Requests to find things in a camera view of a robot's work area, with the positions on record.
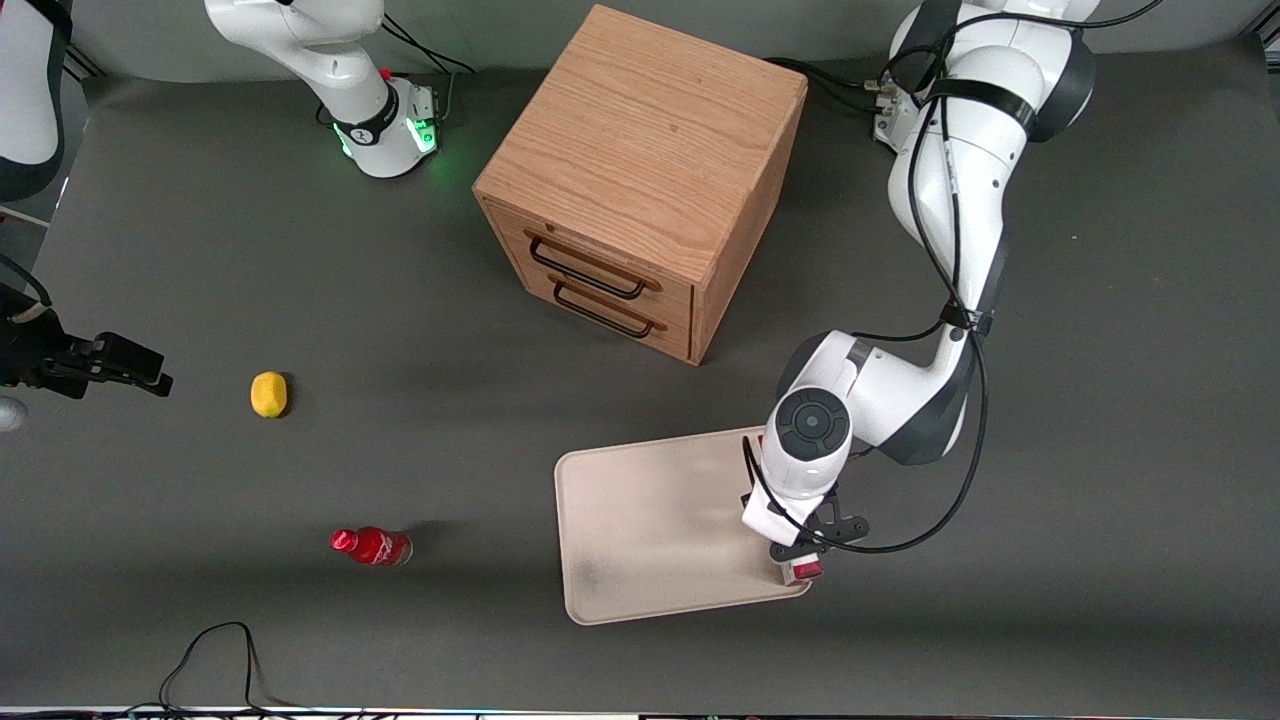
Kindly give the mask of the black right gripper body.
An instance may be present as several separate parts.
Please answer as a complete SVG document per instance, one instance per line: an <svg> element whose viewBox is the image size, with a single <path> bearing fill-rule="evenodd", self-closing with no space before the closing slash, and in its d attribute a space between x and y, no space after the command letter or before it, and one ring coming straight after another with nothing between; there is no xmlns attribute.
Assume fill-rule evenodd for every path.
<svg viewBox="0 0 1280 720"><path fill-rule="evenodd" d="M3 386L83 398L90 383L101 378L78 354L82 340L64 332L49 300L33 299L12 286L1 287L1 295Z"/></svg>

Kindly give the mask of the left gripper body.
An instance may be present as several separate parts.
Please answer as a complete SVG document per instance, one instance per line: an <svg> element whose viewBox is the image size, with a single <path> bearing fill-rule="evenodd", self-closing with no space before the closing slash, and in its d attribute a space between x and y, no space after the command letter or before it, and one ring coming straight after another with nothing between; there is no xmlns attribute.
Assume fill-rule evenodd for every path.
<svg viewBox="0 0 1280 720"><path fill-rule="evenodd" d="M741 521L744 525L782 547L791 547L800 537L796 525L804 525L808 518L823 501L820 495L813 498L792 500L780 497L781 510L772 509L773 502L764 488L753 488L748 496Z"/></svg>

